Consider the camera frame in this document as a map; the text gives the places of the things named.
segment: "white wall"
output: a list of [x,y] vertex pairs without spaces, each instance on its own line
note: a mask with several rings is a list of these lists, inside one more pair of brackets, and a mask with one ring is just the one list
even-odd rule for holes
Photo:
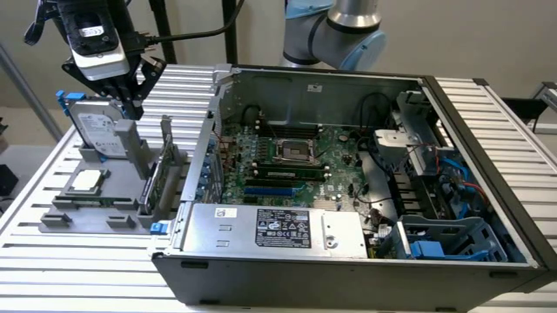
[[[35,5],[35,0],[0,1],[0,38],[39,98],[54,108],[58,89],[85,88],[61,70],[69,48],[53,23],[35,47],[22,41]],[[222,26],[221,0],[167,0],[167,7],[174,33]],[[137,29],[155,33],[149,1],[134,0],[130,8]],[[380,9],[389,43],[374,71],[483,77],[511,97],[525,97],[539,82],[557,80],[556,0],[383,0]],[[284,0],[246,0],[238,28],[241,63],[276,65]],[[226,61],[224,36],[175,45],[181,63]],[[27,106],[6,75],[0,86],[0,106]]]

